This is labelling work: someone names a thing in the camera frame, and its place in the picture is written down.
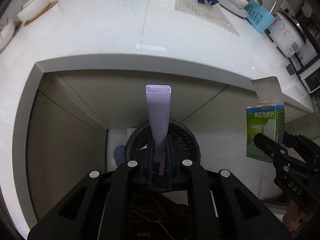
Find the person's right hand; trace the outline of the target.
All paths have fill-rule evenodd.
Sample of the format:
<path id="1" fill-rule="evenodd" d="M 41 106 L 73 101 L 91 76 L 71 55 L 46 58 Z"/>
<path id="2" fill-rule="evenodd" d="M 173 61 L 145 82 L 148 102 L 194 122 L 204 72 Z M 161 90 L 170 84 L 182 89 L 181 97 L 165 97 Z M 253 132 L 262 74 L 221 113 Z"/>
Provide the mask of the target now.
<path id="1" fill-rule="evenodd" d="M 300 220 L 309 221 L 313 214 L 307 214 L 302 211 L 299 206 L 291 200 L 287 207 L 286 213 L 282 218 L 282 223 L 286 226 L 289 231 L 298 229 L 300 226 Z"/>

